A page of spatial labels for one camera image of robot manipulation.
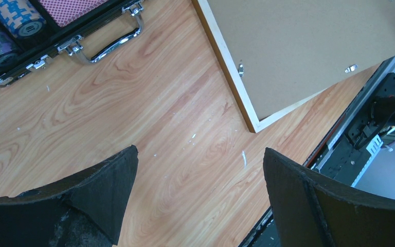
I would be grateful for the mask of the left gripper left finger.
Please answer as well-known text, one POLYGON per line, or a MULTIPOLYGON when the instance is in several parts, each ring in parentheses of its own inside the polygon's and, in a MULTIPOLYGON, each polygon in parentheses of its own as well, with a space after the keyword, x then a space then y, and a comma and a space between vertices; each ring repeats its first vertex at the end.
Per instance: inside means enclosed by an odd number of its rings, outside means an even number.
POLYGON ((56 182, 0 197, 0 246, 113 246, 138 168, 129 146, 56 182))

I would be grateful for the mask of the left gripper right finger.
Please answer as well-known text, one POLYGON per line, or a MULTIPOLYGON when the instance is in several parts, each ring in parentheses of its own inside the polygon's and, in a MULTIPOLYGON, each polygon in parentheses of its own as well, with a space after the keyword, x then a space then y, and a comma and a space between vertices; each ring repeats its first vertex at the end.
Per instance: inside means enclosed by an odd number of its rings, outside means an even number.
POLYGON ((395 246, 395 200, 345 185, 266 148, 263 171, 282 246, 395 246))

